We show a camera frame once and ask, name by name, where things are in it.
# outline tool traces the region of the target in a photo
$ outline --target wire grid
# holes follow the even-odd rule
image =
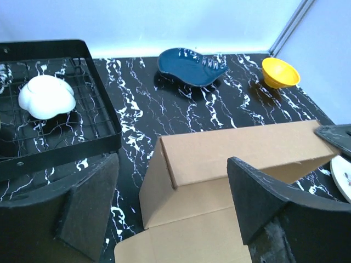
[[[43,74],[61,78],[73,88],[76,107],[72,112],[40,121],[19,107],[21,88]],[[114,134],[103,100],[81,58],[0,63],[0,120],[0,161]]]

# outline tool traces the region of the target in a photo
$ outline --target open box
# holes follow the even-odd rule
[[[239,157],[293,183],[339,154],[314,134],[319,125],[304,121],[160,137],[139,194],[147,230],[116,246],[116,262],[251,262],[227,159]]]

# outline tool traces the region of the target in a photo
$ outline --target box flap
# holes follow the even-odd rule
[[[151,227],[115,247],[116,263],[251,263],[234,207]]]
[[[163,136],[173,188],[226,177],[233,156],[264,170],[339,153],[314,134],[319,126],[313,120]]]

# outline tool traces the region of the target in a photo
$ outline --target black tray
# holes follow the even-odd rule
[[[37,75],[64,79],[76,108],[47,121],[18,104]],[[0,43],[0,181],[121,147],[121,126],[84,41]]]

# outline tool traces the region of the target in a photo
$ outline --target bowl rim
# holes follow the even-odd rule
[[[267,61],[269,61],[269,60],[271,60],[271,61],[278,61],[278,62],[281,63],[281,64],[287,65],[287,66],[296,74],[296,76],[297,76],[298,79],[297,79],[295,82],[290,82],[290,83],[278,81],[274,76],[272,76],[272,75],[265,69],[265,65],[264,65],[264,64],[265,64],[265,62],[267,62]],[[274,57],[265,58],[265,59],[262,61],[262,70],[264,70],[265,73],[266,73],[270,78],[274,79],[276,82],[278,82],[278,83],[280,83],[280,84],[282,84],[282,85],[286,85],[286,86],[295,86],[295,85],[297,85],[297,84],[301,81],[301,77],[300,77],[300,74],[298,73],[298,71],[297,71],[292,65],[290,65],[288,62],[285,62],[285,61],[283,61],[283,60],[281,60],[281,59],[278,59],[278,58],[274,58]]]

